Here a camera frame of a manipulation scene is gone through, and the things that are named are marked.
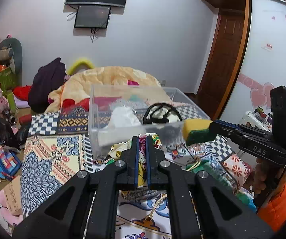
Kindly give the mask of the right hand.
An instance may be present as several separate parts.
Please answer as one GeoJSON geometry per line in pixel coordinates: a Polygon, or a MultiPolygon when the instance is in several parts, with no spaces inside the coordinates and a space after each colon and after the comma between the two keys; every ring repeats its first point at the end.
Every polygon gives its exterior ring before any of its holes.
{"type": "MultiPolygon", "coordinates": [[[[265,180],[267,179],[267,164],[268,162],[261,158],[256,158],[256,167],[253,177],[253,191],[255,194],[260,194],[266,189],[265,180]]],[[[277,178],[279,179],[278,187],[274,190],[273,196],[278,195],[284,190],[286,184],[286,169],[280,169],[277,178]]]]}

